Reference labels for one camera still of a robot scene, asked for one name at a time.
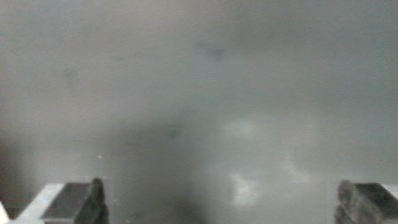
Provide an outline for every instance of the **gray surface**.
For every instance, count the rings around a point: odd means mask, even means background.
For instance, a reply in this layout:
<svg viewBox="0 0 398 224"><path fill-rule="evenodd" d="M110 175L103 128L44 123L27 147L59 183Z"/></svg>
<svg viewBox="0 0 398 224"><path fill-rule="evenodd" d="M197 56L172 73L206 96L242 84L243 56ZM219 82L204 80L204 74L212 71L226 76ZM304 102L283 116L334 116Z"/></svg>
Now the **gray surface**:
<svg viewBox="0 0 398 224"><path fill-rule="evenodd" d="M396 182L396 1L0 1L0 197L105 180L114 223L332 223Z"/></svg>

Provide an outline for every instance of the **smudge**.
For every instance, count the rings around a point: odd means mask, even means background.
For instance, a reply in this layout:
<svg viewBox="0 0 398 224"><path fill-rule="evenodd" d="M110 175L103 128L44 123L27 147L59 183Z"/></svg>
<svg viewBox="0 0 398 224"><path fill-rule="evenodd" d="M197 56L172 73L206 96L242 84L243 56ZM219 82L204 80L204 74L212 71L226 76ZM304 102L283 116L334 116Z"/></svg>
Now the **smudge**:
<svg viewBox="0 0 398 224"><path fill-rule="evenodd" d="M196 44L196 49L201 54L212 58L212 60L220 61L226 57L226 49L219 47L215 44L201 42Z"/></svg>

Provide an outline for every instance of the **gray wall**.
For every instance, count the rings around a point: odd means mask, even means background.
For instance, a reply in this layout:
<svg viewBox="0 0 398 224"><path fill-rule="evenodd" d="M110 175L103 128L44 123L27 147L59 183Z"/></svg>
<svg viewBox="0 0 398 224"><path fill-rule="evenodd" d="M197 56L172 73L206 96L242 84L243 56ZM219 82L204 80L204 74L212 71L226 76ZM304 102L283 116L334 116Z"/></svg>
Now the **gray wall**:
<svg viewBox="0 0 398 224"><path fill-rule="evenodd" d="M112 223L332 223L398 182L398 1L0 1L0 197L101 177Z"/></svg>

